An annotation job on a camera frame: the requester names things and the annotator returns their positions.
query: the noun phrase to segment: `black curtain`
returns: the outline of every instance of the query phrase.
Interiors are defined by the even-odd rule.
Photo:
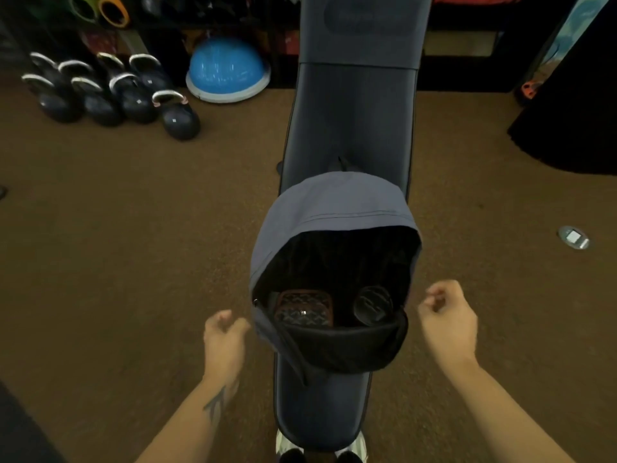
[[[617,0],[609,0],[508,133],[562,170],[617,175]]]

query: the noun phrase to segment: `forearm tattoo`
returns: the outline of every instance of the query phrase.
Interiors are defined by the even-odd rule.
[[[221,388],[214,398],[212,398],[208,403],[204,406],[204,411],[208,411],[210,413],[210,422],[214,422],[214,416],[217,410],[217,406],[220,410],[219,419],[223,415],[223,405],[225,404],[225,387]]]

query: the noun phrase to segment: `person's left hand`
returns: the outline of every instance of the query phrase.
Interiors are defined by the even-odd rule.
[[[205,381],[225,387],[225,400],[237,391],[238,376],[244,365],[244,336],[251,329],[246,319],[232,323],[231,311],[220,311],[205,322]]]

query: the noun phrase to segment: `shoe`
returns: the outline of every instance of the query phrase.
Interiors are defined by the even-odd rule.
[[[362,463],[366,463],[368,460],[368,452],[366,451],[366,441],[364,440],[364,434],[362,431],[358,434],[358,437],[355,438],[351,445],[343,450],[339,450],[335,452],[336,458],[341,456],[344,452],[351,452],[356,455]]]
[[[279,430],[276,432],[276,460],[278,461],[282,454],[285,452],[289,452],[297,448],[299,451],[304,453],[304,448],[298,447],[296,444],[291,443],[287,437],[285,437],[282,432]]]

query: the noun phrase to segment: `round gray disc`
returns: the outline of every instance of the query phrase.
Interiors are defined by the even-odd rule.
[[[564,226],[559,229],[557,234],[566,245],[576,250],[585,250],[589,248],[589,237],[587,237],[583,231],[577,229],[576,227]]]

